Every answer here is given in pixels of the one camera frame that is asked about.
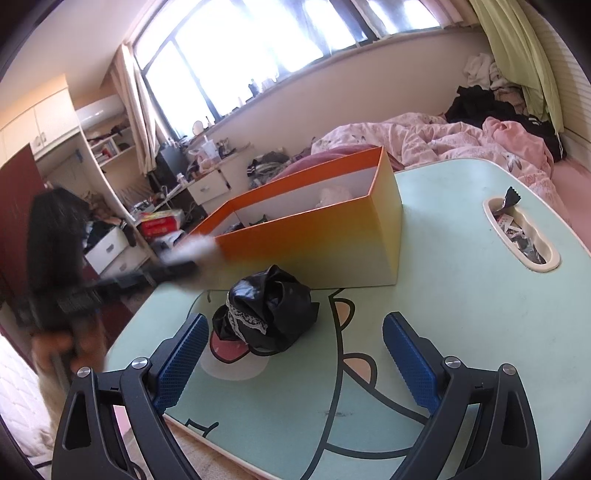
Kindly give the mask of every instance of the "window sill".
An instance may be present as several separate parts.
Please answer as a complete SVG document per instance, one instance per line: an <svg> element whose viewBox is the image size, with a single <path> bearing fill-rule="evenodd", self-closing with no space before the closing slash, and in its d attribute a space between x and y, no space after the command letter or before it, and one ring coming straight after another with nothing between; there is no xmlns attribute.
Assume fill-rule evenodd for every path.
<svg viewBox="0 0 591 480"><path fill-rule="evenodd" d="M250 107L252 107L252 105L264 100L265 98L273 95L275 92L278 92L279 90L281 90L283 87L289 85L292 82L295 82L296 80L301 79L302 77L305 77L306 75L309 75L310 73L324 69L326 67L331 66L334 63L348 59L348 58L358 55L360 53L365 53L367 51L374 50L375 48L385 47L385 46L393 44L393 43L401 43L401 42L411 41L411 40L415 40L416 38L435 37L438 35L448 35L450 33L456 33L459 31L471 33L471 32L477 31L477 29L475 29L473 27L449 27L449 28L445 28L445 29L440 28L440 27L436 27L436 28L429 28L427 30L418 30L418 31L413 31L413 32L397 33L394 35L390 35L387 38L383 38L381 40L370 43L368 45L364 45L364 46L361 46L358 48L353 48L351 50L345 50L345 51L338 52L338 53L334 54L333 56L331 56L329 59L326 59L326 60L316 63L314 65L308 65L307 67L304 67L303 69L292 73L291 75L289 75L288 77L286 77L285 79L280 81L279 83L275 84L273 87L269 88L268 90L265 90L264 92L259 93L252 100L249 100L247 103L245 103L243 106L241 106L238 110L235 110L234 112L229 113L224 118L222 118L219 122L216 122L212 127L208 128L207 130L200 133L199 135L194 136L190 140L189 144L192 146L193 144L199 142L204 136L211 135L212 133L216 132L218 129L223 127L224 124L226 124L230 120L233 120L233 119L237 118L241 113L246 112Z"/></svg>

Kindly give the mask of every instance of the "blue textured gripper pad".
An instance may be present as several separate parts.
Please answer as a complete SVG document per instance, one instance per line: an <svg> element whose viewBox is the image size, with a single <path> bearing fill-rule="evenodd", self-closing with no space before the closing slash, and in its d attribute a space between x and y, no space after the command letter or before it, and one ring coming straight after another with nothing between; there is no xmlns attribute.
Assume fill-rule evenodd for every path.
<svg viewBox="0 0 591 480"><path fill-rule="evenodd" d="M394 316L388 315L384 319L382 334L414 401L433 415L441 403L435 374Z"/></svg>
<svg viewBox="0 0 591 480"><path fill-rule="evenodd" d="M157 395L152 403L160 415L167 408L177 404L208 340L207 319L200 315L180 341L158 377Z"/></svg>

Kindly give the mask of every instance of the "green curtain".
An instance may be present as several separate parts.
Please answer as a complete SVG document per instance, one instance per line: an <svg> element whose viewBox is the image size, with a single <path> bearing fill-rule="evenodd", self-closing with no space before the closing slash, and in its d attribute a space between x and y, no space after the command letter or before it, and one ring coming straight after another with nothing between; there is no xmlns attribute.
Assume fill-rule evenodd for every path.
<svg viewBox="0 0 591 480"><path fill-rule="evenodd" d="M499 70L523 86L528 111L564 130L558 88L548 57L517 0L470 0Z"/></svg>

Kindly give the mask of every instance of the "black plastic bag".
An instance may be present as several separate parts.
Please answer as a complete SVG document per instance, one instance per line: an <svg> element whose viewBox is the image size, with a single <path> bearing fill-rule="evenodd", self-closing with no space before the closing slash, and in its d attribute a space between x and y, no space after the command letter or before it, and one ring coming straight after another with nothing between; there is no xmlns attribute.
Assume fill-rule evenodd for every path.
<svg viewBox="0 0 591 480"><path fill-rule="evenodd" d="M220 340L242 340L257 355L273 355L312 327L318 308L308 287L272 265L230 289L226 304L213 315L213 330Z"/></svg>

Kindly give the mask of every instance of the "red box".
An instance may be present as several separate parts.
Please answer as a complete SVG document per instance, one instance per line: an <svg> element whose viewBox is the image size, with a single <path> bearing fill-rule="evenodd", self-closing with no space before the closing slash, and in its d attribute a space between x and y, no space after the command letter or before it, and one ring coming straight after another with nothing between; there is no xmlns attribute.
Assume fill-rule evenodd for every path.
<svg viewBox="0 0 591 480"><path fill-rule="evenodd" d="M183 217L182 210L147 213L142 215L139 229L144 237L157 238L179 230Z"/></svg>

